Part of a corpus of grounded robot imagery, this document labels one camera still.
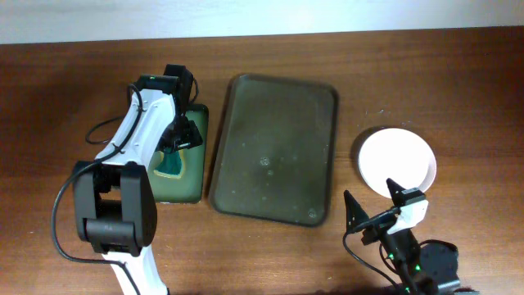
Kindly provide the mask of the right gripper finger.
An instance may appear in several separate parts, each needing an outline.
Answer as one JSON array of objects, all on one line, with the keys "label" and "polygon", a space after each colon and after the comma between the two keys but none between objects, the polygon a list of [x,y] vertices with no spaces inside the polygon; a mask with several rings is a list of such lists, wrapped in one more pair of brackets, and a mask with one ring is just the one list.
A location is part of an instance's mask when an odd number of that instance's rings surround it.
[{"label": "right gripper finger", "polygon": [[369,217],[349,190],[343,193],[346,206],[346,232],[359,232],[367,224]]},{"label": "right gripper finger", "polygon": [[403,188],[391,178],[386,180],[386,185],[396,207],[412,205],[426,199],[426,195],[419,188]]}]

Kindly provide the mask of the green and yellow sponge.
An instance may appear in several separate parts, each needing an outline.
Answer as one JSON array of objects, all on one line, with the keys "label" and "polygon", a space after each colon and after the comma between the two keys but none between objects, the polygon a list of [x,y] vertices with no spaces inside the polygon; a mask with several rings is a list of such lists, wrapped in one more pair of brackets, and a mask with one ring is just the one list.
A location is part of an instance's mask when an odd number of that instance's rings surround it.
[{"label": "green and yellow sponge", "polygon": [[155,175],[168,179],[181,179],[185,172],[185,158],[183,151],[172,153],[157,152],[159,163],[153,170]]}]

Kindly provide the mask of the pinkish white plate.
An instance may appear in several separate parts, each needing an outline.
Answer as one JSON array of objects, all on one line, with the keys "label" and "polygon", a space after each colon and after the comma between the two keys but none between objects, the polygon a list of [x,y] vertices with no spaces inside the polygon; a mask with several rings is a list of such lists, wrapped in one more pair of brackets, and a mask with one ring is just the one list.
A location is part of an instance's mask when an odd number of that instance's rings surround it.
[{"label": "pinkish white plate", "polygon": [[366,185],[386,198],[391,196],[388,179],[426,192],[436,178],[436,156],[430,145],[406,129],[386,128],[369,135],[359,148],[357,164]]}]

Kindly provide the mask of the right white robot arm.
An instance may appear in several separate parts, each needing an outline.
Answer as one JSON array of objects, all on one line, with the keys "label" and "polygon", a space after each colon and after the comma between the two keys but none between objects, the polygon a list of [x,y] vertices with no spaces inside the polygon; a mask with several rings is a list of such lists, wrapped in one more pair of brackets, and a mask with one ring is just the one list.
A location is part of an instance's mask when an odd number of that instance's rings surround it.
[{"label": "right white robot arm", "polygon": [[[419,242],[415,238],[412,228],[424,220],[429,205],[425,193],[419,188],[403,188],[391,178],[386,180],[386,186],[393,206],[373,217],[368,216],[350,191],[343,193],[346,206],[344,249],[358,263],[388,280],[397,294],[478,294],[477,290],[461,284],[456,245],[439,239]],[[379,244],[382,262],[399,277],[399,283],[350,250],[347,238],[357,233],[363,235],[364,246]]]}]

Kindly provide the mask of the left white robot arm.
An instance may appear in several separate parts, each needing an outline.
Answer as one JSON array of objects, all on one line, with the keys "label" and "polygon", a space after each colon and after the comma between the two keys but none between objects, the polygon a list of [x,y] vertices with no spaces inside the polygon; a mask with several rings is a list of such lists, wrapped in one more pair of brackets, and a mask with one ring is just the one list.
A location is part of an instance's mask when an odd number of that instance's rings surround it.
[{"label": "left white robot arm", "polygon": [[93,161],[73,169],[79,238],[113,268],[125,294],[169,293],[152,251],[157,209],[147,169],[161,152],[160,174],[179,176],[182,152],[202,145],[196,123],[186,116],[196,84],[181,65],[141,75],[128,87],[129,109],[113,138]]}]

